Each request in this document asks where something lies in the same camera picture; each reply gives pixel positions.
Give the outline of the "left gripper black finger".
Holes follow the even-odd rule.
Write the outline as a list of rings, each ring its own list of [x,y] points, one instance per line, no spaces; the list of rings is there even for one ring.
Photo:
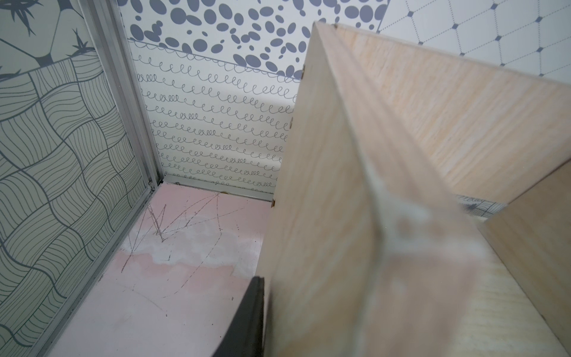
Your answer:
[[[254,276],[213,357],[263,356],[265,280]]]

